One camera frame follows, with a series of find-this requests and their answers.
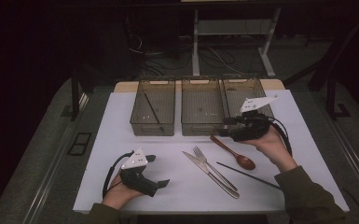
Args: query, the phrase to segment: hand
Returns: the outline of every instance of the hand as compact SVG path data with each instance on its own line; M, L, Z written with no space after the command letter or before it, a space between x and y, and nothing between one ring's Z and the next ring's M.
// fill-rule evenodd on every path
M121 177L119 175L120 172L121 170L118 171L117 175L112 180L112 183L110 184L111 189L107 191L102 202L102 204L113 207L117 210L120 210L131 199L144 195L135 189L130 189L125 186L121 182Z
M297 167L295 160L289 154L278 131L269 126L269 131L262 137L242 143L252 145L261 151L269 160L275 164L281 173Z

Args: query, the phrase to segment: olive green sleeve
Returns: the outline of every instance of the olive green sleeve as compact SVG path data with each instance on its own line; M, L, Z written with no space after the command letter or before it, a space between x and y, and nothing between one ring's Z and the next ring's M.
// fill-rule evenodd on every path
M84 224L117 224L120 212L112 207L95 203Z
M313 183L301 166L275 179L283 190L285 210L296 224L347 223L333 195Z

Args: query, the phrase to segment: wooden spoon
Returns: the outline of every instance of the wooden spoon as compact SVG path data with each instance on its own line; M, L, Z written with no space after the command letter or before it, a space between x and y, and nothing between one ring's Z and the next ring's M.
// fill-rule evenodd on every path
M253 170L255 169L255 163L251 161L251 159L235 153L235 151L231 150L229 147L227 147L225 144L219 141L215 136L211 135L210 139L215 142L218 146L222 147L223 149L229 151L234 157L237 163L245 170Z

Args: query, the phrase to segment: butter knife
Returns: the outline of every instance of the butter knife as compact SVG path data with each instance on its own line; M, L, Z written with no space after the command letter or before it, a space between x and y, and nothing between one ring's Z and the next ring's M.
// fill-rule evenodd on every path
M236 191L234 191L233 189L231 189L230 187L228 187L227 185L225 185L224 183L222 183L219 179L216 178L216 176L214 176L206 167L206 164L202 161L200 161L197 157L182 151L191 161L193 161L198 167L200 167L200 169L207 174L214 182L216 182L216 184L218 186L220 186L220 188L222 188L226 193L228 193L231 197L233 198L239 198L240 194Z

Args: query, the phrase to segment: floor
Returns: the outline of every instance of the floor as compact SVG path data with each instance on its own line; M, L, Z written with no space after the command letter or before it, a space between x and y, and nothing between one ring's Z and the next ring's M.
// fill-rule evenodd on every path
M263 36L201 39L200 73L217 75L241 71L268 78L256 52L262 41ZM276 78L285 80L315 63L330 45L328 41L311 42L308 46L305 43L303 36L273 39L269 58ZM147 52L147 61L138 64L140 74L191 75L191 45L186 36L182 37L181 46L182 53L175 58L167 58L157 49ZM338 85L337 102L345 104L351 116L332 121L324 110L325 88L317 92L309 91L307 84L310 78L311 74L286 88L293 93L312 137L350 207L351 211L347 214L349 223L359 223L359 174L354 171L358 167L352 165L349 162L351 157L344 153L352 148L359 158L359 106L345 88ZM96 87L84 100L77 119L71 121L70 113L67 113L71 105L70 80L62 85L1 198L0 223L81 223L84 220L85 216L73 212L72 206L104 106L113 89L110 85ZM83 156L69 156L66 152L77 133L91 133L90 143ZM146 219L138 217L139 223L147 223ZM285 224L288 220L284 213L268 214L271 224ZM240 222L233 218L231 223Z

